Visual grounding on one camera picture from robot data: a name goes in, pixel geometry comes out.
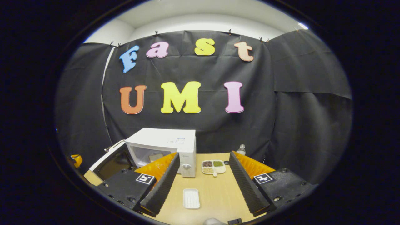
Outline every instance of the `yellow letter m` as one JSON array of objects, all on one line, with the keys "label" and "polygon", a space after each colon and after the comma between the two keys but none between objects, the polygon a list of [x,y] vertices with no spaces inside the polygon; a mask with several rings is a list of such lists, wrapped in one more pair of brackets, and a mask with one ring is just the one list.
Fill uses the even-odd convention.
[{"label": "yellow letter m", "polygon": [[183,108],[185,113],[199,113],[201,110],[198,105],[198,89],[200,86],[200,82],[197,81],[187,82],[182,93],[180,93],[174,82],[163,83],[161,88],[164,89],[164,105],[161,112],[172,113],[174,109],[171,107],[171,102],[174,104],[175,110],[180,112],[183,103],[186,101]]}]

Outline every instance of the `foam letter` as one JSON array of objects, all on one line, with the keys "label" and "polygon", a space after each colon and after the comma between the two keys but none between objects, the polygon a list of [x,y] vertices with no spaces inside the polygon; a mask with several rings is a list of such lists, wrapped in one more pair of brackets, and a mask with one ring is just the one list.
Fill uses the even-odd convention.
[{"label": "foam letter", "polygon": [[234,46],[238,48],[239,57],[243,61],[247,61],[247,62],[253,61],[254,57],[249,56],[249,53],[248,53],[248,51],[253,50],[253,48],[251,46],[248,46],[246,42],[244,42],[244,41],[238,42],[238,43],[234,44]]},{"label": "foam letter", "polygon": [[224,83],[224,87],[228,90],[228,106],[225,108],[227,113],[241,113],[244,111],[243,106],[240,104],[240,87],[242,83],[230,81]]},{"label": "foam letter", "polygon": [[138,85],[135,87],[138,92],[137,103],[135,107],[129,104],[129,93],[132,91],[131,87],[123,87],[120,89],[121,92],[121,108],[126,114],[138,114],[143,109],[144,103],[144,90],[146,90],[146,85]]},{"label": "foam letter", "polygon": [[133,62],[133,60],[136,60],[138,57],[135,52],[137,50],[139,50],[139,46],[135,45],[133,48],[129,49],[126,53],[120,56],[120,59],[122,59],[122,64],[124,64],[124,73],[135,67],[136,62]]},{"label": "foam letter", "polygon": [[166,82],[161,85],[164,89],[164,106],[161,108],[162,113],[172,113],[174,109],[171,107],[171,102],[174,104],[175,110],[180,112],[183,103],[186,105],[183,108],[185,113],[199,113],[201,108],[198,105],[198,89],[201,84],[197,81],[187,82],[179,93],[178,88],[174,82]]},{"label": "foam letter", "polygon": [[168,55],[168,46],[169,44],[166,42],[157,42],[152,44],[150,47],[151,49],[147,51],[146,55],[147,57],[154,58],[154,57],[159,57],[163,58]]},{"label": "foam letter", "polygon": [[214,44],[215,41],[213,39],[201,38],[196,41],[197,48],[194,49],[194,52],[198,56],[210,56],[215,52]]}]

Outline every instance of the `white sectioned dish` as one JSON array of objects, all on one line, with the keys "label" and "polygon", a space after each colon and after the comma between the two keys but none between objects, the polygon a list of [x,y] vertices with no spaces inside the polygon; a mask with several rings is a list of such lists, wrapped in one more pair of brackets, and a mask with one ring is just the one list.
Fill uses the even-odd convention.
[{"label": "white sectioned dish", "polygon": [[200,208],[199,191],[197,189],[183,189],[183,207],[187,209]]},{"label": "white sectioned dish", "polygon": [[[210,167],[204,167],[203,166],[203,163],[207,162],[207,161],[211,162],[211,166]],[[214,162],[221,162],[222,166],[216,167],[216,166],[214,166]],[[210,169],[212,172],[204,171],[204,169]],[[222,160],[217,160],[217,159],[204,160],[204,161],[201,162],[201,171],[204,174],[212,174],[214,177],[217,177],[217,174],[226,172],[226,167],[225,167],[225,164],[224,164],[224,162]]]}]

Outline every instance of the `white ceiling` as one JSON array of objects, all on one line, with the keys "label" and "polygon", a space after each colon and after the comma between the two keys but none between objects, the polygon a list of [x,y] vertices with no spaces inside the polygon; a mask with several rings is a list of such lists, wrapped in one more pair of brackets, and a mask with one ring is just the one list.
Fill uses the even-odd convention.
[{"label": "white ceiling", "polygon": [[284,33],[302,29],[299,22],[257,0],[150,0],[117,19],[139,28],[158,20],[188,14],[236,16],[263,23]]}]

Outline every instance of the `wooden table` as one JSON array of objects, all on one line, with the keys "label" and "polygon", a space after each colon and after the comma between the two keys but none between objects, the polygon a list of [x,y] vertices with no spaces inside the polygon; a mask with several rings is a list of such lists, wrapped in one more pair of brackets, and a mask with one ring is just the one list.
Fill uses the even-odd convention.
[{"label": "wooden table", "polygon": [[[229,160],[230,153],[197,154],[195,178],[183,178],[177,174],[167,199],[156,218],[145,215],[171,225],[202,225],[206,219],[216,218],[223,223],[241,218],[242,222],[253,220],[254,217],[247,208],[240,188],[229,165],[226,172],[213,177],[203,174],[201,162],[204,160]],[[186,209],[183,207],[183,189],[194,188],[199,191],[200,208]]]}]

